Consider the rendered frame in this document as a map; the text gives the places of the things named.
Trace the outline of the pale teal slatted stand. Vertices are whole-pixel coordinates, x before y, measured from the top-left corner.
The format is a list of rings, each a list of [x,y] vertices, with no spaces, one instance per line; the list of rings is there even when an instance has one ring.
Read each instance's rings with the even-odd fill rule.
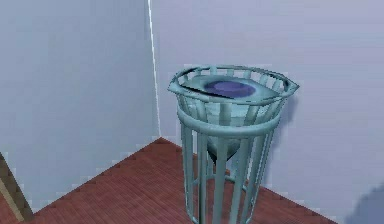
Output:
[[[286,100],[299,85],[240,65],[185,68],[171,79],[193,224],[249,224]]]

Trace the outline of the brown wooden furniture edge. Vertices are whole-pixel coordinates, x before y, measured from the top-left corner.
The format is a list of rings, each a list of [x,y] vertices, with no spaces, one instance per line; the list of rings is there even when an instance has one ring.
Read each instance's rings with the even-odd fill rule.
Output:
[[[32,209],[1,152],[0,193],[19,222],[29,222],[34,218]]]

